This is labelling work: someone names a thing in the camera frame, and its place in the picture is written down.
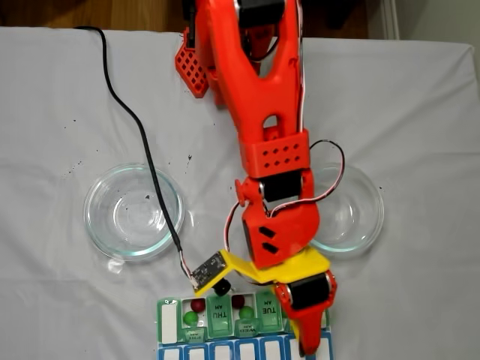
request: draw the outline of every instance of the white table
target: white table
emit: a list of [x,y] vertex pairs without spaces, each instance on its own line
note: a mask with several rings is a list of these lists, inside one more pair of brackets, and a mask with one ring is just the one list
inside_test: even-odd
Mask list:
[[[222,246],[230,187],[244,177],[233,124],[210,92],[194,99],[179,79],[178,34],[109,31],[107,40],[113,85],[143,120],[156,165],[184,192],[181,237],[195,267]],[[122,265],[101,255],[83,228],[92,182],[144,161],[135,124],[107,91],[100,38],[0,28],[0,44],[0,357],[154,359],[155,302],[191,294],[176,252]],[[339,141],[385,201],[372,251],[333,264],[336,359],[477,359],[472,48],[307,39],[304,54],[311,139]],[[238,221],[232,241],[242,251]]]

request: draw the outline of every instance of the clear glass dish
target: clear glass dish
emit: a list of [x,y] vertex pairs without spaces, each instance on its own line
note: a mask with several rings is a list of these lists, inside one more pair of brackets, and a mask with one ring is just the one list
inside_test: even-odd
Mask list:
[[[177,232],[185,208],[177,184],[157,169],[162,196]],[[105,172],[85,198],[84,221],[95,246],[119,260],[144,260],[172,242],[148,166],[127,163]]]
[[[340,164],[314,170],[315,194],[324,192],[337,178]],[[347,258],[366,251],[383,225],[380,192],[359,169],[346,166],[342,181],[326,199],[317,203],[320,227],[311,244],[323,254]]]

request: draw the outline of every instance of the wall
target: wall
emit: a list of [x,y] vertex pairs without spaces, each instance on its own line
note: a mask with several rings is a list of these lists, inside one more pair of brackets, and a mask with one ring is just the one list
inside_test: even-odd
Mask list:
[[[395,1],[400,39],[468,43],[480,51],[480,0]],[[478,74],[478,53],[475,63]]]

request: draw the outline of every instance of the robotic arm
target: robotic arm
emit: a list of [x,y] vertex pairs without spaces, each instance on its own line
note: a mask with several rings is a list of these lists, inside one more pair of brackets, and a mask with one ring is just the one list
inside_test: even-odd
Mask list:
[[[195,97],[208,87],[226,106],[238,132],[247,178],[235,181],[251,262],[221,250],[191,274],[197,295],[228,291],[223,277],[236,270],[273,291],[292,321],[301,354],[320,344],[321,318],[337,284],[329,261],[308,243],[320,225],[303,126],[302,12],[294,0],[184,0],[190,27],[175,67]],[[270,48],[277,32],[277,40]],[[260,63],[276,50],[265,77]],[[266,126],[266,120],[276,124]],[[273,208],[266,202],[296,197]]]

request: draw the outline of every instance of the red robotic arm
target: red robotic arm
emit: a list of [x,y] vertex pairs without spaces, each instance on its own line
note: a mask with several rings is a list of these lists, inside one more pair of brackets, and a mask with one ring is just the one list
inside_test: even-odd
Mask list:
[[[247,173],[235,188],[240,205],[247,206],[242,221],[250,257],[258,269],[276,266],[304,249],[320,224],[314,202],[298,203],[275,215],[264,205],[289,197],[314,197],[308,132],[300,115],[298,5],[294,0],[186,3],[190,29],[184,33],[175,66],[196,97],[201,98],[210,86],[216,104],[226,105],[232,115]],[[275,31],[273,65],[260,77],[256,59],[268,53]],[[266,119],[272,116],[276,124],[266,127]],[[303,308],[292,307],[284,297],[287,288],[293,289],[289,284],[278,284],[275,291],[289,317],[298,319],[301,349],[307,354],[314,353],[320,343],[321,314],[332,303],[336,289],[332,278],[327,279],[328,293]]]

